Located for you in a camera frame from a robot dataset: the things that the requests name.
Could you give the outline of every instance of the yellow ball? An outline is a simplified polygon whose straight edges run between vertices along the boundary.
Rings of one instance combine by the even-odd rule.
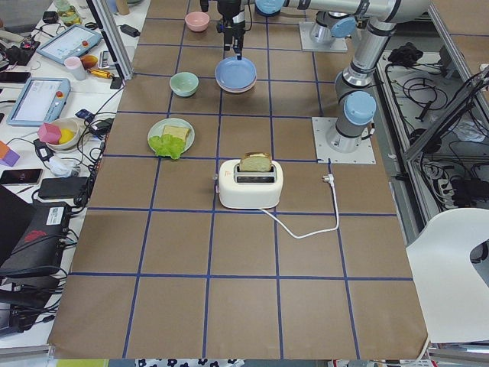
[[[73,139],[75,136],[75,133],[72,132],[71,130],[68,130],[67,128],[62,128],[61,129],[61,138],[58,141],[58,144],[64,144]]]

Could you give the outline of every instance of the white chair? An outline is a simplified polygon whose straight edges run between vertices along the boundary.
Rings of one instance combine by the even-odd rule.
[[[451,209],[433,217],[407,254],[432,343],[489,339],[489,287],[470,260],[489,239],[489,210]]]

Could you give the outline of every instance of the blue plate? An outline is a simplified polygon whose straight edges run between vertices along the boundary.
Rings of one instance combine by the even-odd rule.
[[[218,84],[228,89],[241,89],[254,82],[257,69],[254,64],[242,57],[238,60],[236,56],[228,57],[217,64],[215,78]]]

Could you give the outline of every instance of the white metal plate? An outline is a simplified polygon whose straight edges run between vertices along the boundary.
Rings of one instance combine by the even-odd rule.
[[[328,42],[327,44],[318,44],[313,41],[309,36],[311,29],[314,26],[312,21],[300,21],[300,41],[303,45],[303,51],[317,51],[317,52],[336,52],[336,53],[346,53],[348,52],[348,46],[344,38],[336,38],[333,42]]]
[[[314,142],[316,144],[316,158],[318,163],[346,163],[346,164],[375,164],[374,150],[370,139],[362,140],[358,149],[352,153],[340,153],[332,149],[326,142],[326,132],[336,123],[337,118],[313,117]],[[367,136],[365,129],[362,136]]]

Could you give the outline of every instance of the bread slice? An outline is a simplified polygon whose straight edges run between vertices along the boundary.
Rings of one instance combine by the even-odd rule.
[[[189,128],[181,128],[180,126],[165,125],[163,128],[163,134],[170,134],[175,138],[180,138],[186,141],[187,136],[189,136]]]
[[[270,172],[272,157],[267,153],[247,153],[239,162],[240,172]]]

